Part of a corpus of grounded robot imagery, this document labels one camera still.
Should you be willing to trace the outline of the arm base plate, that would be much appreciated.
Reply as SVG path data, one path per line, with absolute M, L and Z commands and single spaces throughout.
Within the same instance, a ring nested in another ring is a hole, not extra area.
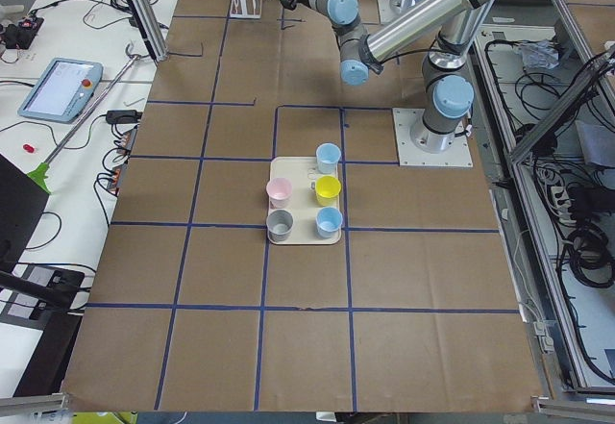
M 377 0 L 380 24 L 390 23 L 409 9 L 413 0 Z
M 431 132 L 423 109 L 393 108 L 395 139 L 401 167 L 472 168 L 467 131 L 459 122 L 448 135 Z

